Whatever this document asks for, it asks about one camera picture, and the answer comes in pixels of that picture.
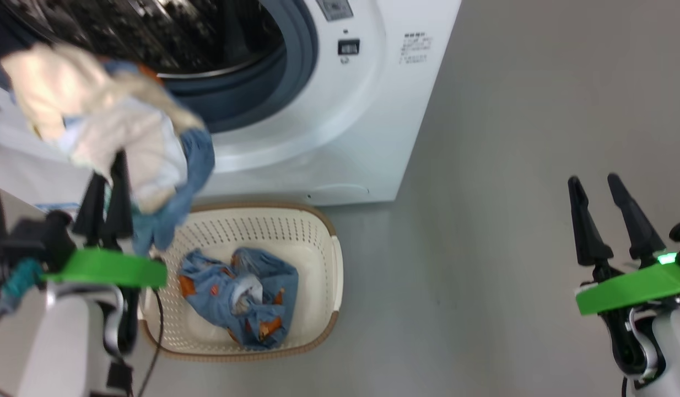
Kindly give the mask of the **grey rubber door gasket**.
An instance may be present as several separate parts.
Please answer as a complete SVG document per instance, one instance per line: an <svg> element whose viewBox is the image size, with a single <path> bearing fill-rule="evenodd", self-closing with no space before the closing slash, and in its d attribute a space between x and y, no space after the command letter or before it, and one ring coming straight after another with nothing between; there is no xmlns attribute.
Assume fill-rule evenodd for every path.
<svg viewBox="0 0 680 397"><path fill-rule="evenodd" d="M310 80L317 31L304 0L260 0L280 30L280 44L251 61L206 73L162 74L169 91L201 116L211 133L266 120L289 105Z"/></svg>

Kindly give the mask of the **cream garment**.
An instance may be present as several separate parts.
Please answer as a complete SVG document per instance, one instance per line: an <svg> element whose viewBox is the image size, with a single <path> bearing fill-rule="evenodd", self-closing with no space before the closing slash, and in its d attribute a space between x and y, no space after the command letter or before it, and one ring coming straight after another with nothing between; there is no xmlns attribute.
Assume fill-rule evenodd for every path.
<svg viewBox="0 0 680 397"><path fill-rule="evenodd" d="M136 211L160 211L176 194L193 194L197 174L209 174L209 159L196 159L201 118L143 66L45 44L11 53L1 66L30 131L73 165L114 186L124 155Z"/></svg>

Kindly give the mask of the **blue denim garment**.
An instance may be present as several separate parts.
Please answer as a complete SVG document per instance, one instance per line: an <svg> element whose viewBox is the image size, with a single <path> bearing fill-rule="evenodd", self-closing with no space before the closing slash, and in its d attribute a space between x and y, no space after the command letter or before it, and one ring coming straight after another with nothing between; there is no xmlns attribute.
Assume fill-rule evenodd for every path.
<svg viewBox="0 0 680 397"><path fill-rule="evenodd" d="M124 150L133 196L133 249L164 251L192 199L215 164L212 139L201 118L141 66L104 61L109 82L100 92L104 126L91 166L112 182L116 153Z"/></svg>

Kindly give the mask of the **blue energy label sticker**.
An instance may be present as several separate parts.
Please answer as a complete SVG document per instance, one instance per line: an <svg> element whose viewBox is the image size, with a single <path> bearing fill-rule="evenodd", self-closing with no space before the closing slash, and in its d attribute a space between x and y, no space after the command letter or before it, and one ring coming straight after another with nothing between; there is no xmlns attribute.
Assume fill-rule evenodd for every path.
<svg viewBox="0 0 680 397"><path fill-rule="evenodd" d="M62 211L63 213L68 213L71 216L76 216L80 209L80 204L76 202L38 203L34 206L43 213Z"/></svg>

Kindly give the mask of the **white front-load washing machine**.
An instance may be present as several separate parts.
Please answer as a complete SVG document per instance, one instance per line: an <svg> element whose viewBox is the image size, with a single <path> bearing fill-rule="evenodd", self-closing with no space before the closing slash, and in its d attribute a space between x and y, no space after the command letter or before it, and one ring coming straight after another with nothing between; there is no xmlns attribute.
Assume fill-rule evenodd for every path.
<svg viewBox="0 0 680 397"><path fill-rule="evenodd" d="M317 31L310 80L266 120L212 133L216 167L199 203L395 199L462 0L348 0L353 18L332 22L316 0L304 2ZM50 44L0 20L12 50ZM33 136L8 95L0 188L31 206L79 203L90 171Z"/></svg>

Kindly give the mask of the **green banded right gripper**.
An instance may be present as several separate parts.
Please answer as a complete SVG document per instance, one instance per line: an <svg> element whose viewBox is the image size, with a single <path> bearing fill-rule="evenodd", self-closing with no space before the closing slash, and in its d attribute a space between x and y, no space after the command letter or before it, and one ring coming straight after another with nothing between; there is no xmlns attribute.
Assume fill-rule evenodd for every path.
<svg viewBox="0 0 680 397"><path fill-rule="evenodd" d="M630 257L655 260L655 254L666 249L664 242L620 176L610 173L607 182L624 218ZM578 264L607 265L613 251L602 241L589 211L589 197L577 176L569 178L568 190ZM652 381L665 366L662 344L653 335L653 319L636 316L652 308L661 309L666 299L675 297L680 297L680 264L670 262L580 286L576 303L582 316L597 315L605 323L612 355L622 374L634 381Z"/></svg>

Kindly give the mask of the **blue cartoon print garment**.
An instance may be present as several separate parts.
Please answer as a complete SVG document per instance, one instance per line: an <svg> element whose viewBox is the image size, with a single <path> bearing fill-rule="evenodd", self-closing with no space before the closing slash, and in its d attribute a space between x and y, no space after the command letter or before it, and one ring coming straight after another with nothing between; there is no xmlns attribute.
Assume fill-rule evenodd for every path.
<svg viewBox="0 0 680 397"><path fill-rule="evenodd" d="M224 263L189 252L178 273L182 296L213 326L227 331L240 347L280 347L294 319L297 269L263 249L240 247Z"/></svg>

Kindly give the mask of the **cream perforated laundry basket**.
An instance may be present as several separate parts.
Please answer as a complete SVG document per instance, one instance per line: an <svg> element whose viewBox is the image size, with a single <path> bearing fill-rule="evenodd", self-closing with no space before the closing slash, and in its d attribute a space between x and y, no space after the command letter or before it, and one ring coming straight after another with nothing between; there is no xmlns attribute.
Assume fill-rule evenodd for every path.
<svg viewBox="0 0 680 397"><path fill-rule="evenodd" d="M190 251L227 261L253 247L290 263L300 276L290 333L280 347L240 347L224 329L202 319L184 300L178 271ZM337 232L320 211L293 203L225 203L194 208L161 254L169 277L155 297L139 300L139 336L164 357L197 362L250 362L298 355L331 334L343 299L343 256Z"/></svg>

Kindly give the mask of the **steel washing drum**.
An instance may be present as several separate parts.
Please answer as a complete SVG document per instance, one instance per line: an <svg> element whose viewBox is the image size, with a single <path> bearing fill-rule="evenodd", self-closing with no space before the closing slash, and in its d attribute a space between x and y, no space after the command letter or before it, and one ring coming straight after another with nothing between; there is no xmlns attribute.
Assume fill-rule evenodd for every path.
<svg viewBox="0 0 680 397"><path fill-rule="evenodd" d="M259 0L0 0L16 33L146 65L166 79L219 76L284 46Z"/></svg>

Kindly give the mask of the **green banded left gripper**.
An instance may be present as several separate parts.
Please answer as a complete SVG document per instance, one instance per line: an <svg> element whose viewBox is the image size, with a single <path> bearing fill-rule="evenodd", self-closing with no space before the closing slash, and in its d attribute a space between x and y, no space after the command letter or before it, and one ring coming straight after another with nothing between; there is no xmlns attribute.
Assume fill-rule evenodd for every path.
<svg viewBox="0 0 680 397"><path fill-rule="evenodd" d="M124 150L116 154L111 168L106 221L105 188L106 179L93 173L73 224L73 234L83 237L85 246L100 246L101 232L104 249L77 250L60 272L47 273L42 279L47 281L48 308L74 294L113 292L116 305L104 321L104 345L113 355L128 355L138 335L139 294L143 289L166 287L167 268L161 261L121 252L118 241L133 236L130 180Z"/></svg>

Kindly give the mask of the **grey rectangular lock plate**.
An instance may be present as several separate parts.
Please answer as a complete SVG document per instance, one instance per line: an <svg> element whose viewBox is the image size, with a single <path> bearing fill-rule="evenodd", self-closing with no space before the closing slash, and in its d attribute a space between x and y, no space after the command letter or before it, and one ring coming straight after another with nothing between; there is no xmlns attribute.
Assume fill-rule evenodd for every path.
<svg viewBox="0 0 680 397"><path fill-rule="evenodd" d="M349 0L316 0L323 15L329 22L353 18Z"/></svg>

